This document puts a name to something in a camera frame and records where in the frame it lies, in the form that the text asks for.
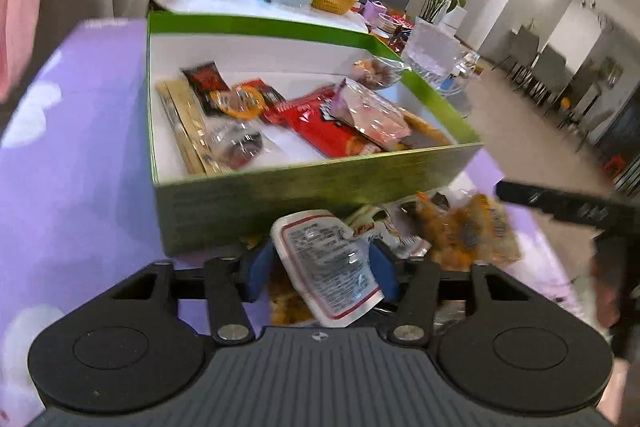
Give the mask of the person's right hand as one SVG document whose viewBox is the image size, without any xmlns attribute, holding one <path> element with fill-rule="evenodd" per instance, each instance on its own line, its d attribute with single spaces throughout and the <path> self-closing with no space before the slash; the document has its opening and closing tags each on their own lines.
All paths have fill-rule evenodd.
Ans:
<svg viewBox="0 0 640 427">
<path fill-rule="evenodd" d="M 618 293 L 623 285 L 626 239 L 602 232 L 593 239 L 593 244 L 590 275 L 596 319 L 601 327 L 610 329 L 620 318 Z M 599 411 L 614 426 L 639 425 L 639 355 L 632 362 L 615 355 Z"/>
</svg>

